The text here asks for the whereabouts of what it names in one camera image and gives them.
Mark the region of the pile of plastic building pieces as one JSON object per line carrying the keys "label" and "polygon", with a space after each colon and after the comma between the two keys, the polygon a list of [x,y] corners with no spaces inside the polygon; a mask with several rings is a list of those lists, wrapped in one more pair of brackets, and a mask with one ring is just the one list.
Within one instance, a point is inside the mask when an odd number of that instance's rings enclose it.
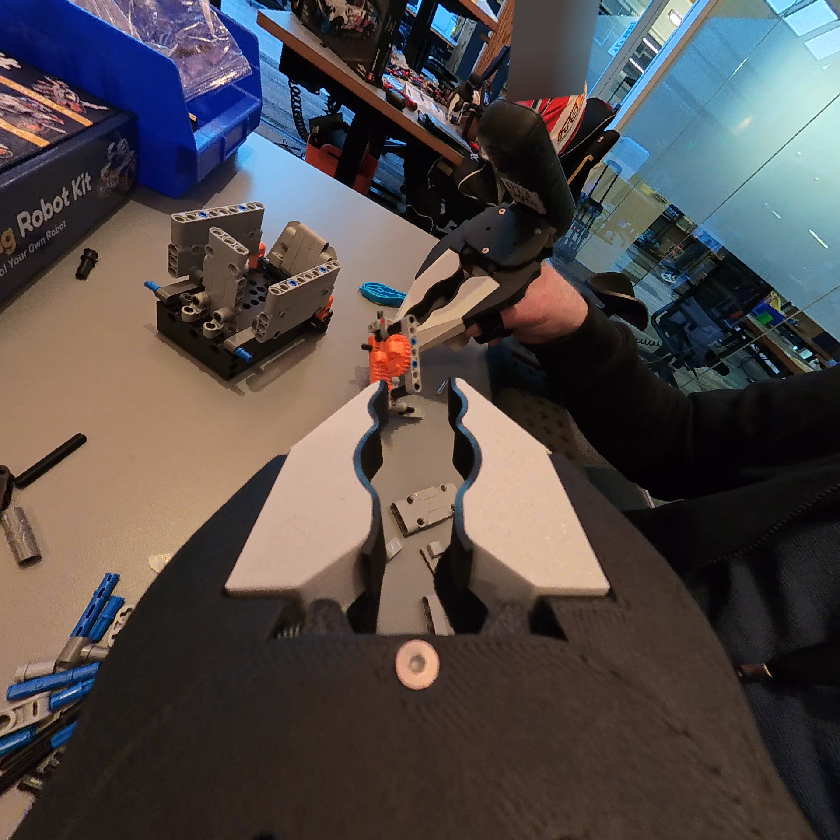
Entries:
{"label": "pile of plastic building pieces", "polygon": [[2,795],[35,799],[59,767],[81,705],[137,606],[117,592],[119,582],[106,573],[60,653],[19,666],[2,686]]}

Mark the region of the black angled axle piece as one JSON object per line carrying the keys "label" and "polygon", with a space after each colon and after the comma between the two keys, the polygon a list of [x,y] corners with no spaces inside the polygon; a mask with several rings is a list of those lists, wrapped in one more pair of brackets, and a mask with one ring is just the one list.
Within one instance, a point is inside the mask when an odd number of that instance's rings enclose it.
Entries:
{"label": "black angled axle piece", "polygon": [[21,490],[32,485],[76,452],[87,441],[88,438],[86,435],[75,434],[18,475],[14,474],[7,465],[1,464],[1,511],[5,511],[10,507],[16,490]]}

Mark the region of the grey pin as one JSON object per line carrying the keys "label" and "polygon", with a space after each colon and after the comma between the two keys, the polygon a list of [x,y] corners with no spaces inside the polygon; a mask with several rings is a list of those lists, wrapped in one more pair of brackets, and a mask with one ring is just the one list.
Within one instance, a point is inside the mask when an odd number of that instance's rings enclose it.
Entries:
{"label": "grey pin", "polygon": [[21,507],[5,509],[1,523],[7,544],[18,565],[26,566],[42,560],[35,532]]}

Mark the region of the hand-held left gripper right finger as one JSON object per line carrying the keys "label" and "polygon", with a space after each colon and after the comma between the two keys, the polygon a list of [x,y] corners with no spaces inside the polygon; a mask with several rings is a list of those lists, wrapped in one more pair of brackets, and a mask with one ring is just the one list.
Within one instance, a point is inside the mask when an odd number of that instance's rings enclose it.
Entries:
{"label": "hand-held left gripper right finger", "polygon": [[550,451],[463,379],[449,380],[456,492],[449,569],[485,605],[604,597],[610,584]]}

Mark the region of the blue storage bin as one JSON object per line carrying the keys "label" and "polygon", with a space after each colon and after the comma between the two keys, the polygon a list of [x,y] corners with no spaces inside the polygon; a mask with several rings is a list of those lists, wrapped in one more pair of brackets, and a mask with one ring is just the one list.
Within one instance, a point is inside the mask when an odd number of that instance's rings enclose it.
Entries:
{"label": "blue storage bin", "polygon": [[175,63],[72,2],[2,2],[2,52],[136,115],[138,181],[178,198],[259,126],[259,43],[218,12],[247,59],[242,80],[184,99]]}

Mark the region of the blue robot kit box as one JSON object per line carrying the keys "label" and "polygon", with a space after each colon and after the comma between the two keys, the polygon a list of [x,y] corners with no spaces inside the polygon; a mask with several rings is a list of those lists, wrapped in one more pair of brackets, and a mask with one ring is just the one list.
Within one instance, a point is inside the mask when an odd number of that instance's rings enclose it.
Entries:
{"label": "blue robot kit box", "polygon": [[138,138],[133,113],[2,53],[2,303],[128,197]]}

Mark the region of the person's right hand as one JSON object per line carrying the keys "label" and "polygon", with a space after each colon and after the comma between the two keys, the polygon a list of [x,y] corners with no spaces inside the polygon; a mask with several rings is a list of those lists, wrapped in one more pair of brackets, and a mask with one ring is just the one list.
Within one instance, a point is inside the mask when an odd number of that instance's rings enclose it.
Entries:
{"label": "person's right hand", "polygon": [[542,344],[571,336],[588,314],[587,300],[546,259],[523,298],[500,316],[505,329],[516,339]]}

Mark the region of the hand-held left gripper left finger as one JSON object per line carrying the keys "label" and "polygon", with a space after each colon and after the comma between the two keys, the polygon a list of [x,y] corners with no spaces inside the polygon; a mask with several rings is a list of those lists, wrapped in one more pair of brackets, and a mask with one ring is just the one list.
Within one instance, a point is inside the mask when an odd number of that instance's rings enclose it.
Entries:
{"label": "hand-held left gripper left finger", "polygon": [[227,578],[226,593],[308,605],[363,599],[376,615],[386,555],[380,499],[385,383],[371,384],[294,444]]}

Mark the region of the small orange grey subassembly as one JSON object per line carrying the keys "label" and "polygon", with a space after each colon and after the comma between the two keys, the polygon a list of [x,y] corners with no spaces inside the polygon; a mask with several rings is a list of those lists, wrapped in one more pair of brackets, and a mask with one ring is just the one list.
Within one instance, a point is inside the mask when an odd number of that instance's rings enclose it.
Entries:
{"label": "small orange grey subassembly", "polygon": [[362,350],[368,354],[370,382],[386,385],[389,413],[409,421],[422,421],[424,411],[406,401],[408,395],[420,393],[423,385],[414,316],[392,320],[379,309],[368,326],[368,333]]}

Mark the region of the person's right forearm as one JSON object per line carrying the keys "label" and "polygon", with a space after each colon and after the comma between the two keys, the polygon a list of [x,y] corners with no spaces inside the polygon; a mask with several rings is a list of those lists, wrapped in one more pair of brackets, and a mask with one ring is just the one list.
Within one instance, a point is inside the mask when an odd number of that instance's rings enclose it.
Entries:
{"label": "person's right forearm", "polygon": [[838,485],[837,369],[682,392],[657,378],[629,328],[598,308],[571,335],[527,348],[586,440],[657,499],[765,480]]}

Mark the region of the clear plastic bags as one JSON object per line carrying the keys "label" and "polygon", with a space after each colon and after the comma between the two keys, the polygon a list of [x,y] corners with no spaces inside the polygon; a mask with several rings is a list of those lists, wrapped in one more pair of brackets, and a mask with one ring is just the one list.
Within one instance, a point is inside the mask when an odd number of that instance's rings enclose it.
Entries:
{"label": "clear plastic bags", "polygon": [[76,1],[172,60],[187,102],[252,75],[221,14],[208,1]]}

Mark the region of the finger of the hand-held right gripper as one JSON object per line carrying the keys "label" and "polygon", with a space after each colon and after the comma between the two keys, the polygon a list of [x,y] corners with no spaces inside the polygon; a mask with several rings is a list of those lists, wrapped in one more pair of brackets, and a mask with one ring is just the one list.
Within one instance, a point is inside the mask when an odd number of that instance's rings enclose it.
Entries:
{"label": "finger of the hand-held right gripper", "polygon": [[465,336],[465,318],[500,287],[500,282],[489,276],[473,276],[465,279],[447,302],[443,302],[443,281],[431,287],[425,298],[412,307],[418,352],[424,353],[439,345],[453,351],[464,349],[469,342],[469,337]]}
{"label": "finger of the hand-held right gripper", "polygon": [[446,250],[415,279],[398,311],[398,322],[407,329],[412,316],[416,326],[425,324],[455,298],[463,280],[459,255]]}

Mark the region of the small orange gear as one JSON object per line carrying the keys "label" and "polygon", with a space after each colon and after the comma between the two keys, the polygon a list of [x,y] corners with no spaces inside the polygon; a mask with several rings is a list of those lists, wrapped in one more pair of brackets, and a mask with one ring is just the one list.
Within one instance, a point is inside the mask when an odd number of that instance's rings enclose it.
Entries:
{"label": "small orange gear", "polygon": [[371,384],[385,382],[389,389],[393,388],[394,379],[401,378],[406,369],[405,337],[394,334],[380,341],[373,334],[368,339],[369,350],[369,379]]}

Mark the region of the light grey panel piece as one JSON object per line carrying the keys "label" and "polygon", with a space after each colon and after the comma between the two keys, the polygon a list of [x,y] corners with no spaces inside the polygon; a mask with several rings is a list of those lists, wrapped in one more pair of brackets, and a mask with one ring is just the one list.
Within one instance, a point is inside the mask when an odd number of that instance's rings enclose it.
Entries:
{"label": "light grey panel piece", "polygon": [[448,482],[396,499],[390,510],[400,533],[409,537],[453,517],[458,487]]}

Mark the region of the grey black robot model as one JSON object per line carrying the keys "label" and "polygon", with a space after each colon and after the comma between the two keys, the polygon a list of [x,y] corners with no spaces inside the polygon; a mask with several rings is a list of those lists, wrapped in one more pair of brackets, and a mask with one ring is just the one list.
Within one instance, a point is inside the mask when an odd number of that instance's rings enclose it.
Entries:
{"label": "grey black robot model", "polygon": [[336,250],[298,220],[267,247],[265,210],[247,202],[174,213],[171,283],[145,283],[157,333],[225,381],[325,333],[333,316]]}

